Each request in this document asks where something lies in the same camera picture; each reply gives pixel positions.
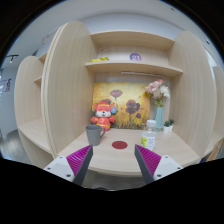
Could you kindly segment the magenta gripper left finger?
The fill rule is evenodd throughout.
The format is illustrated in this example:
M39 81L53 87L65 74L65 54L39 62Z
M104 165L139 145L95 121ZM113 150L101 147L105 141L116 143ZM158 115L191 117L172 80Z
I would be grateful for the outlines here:
M93 156L93 146L88 145L68 156L58 156L44 170L81 186Z

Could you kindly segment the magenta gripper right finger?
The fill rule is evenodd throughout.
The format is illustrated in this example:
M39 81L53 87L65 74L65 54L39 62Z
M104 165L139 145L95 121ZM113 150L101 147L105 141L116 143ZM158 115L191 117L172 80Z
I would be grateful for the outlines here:
M140 145L135 145L134 154L146 184L182 169L182 166L170 156L160 156Z

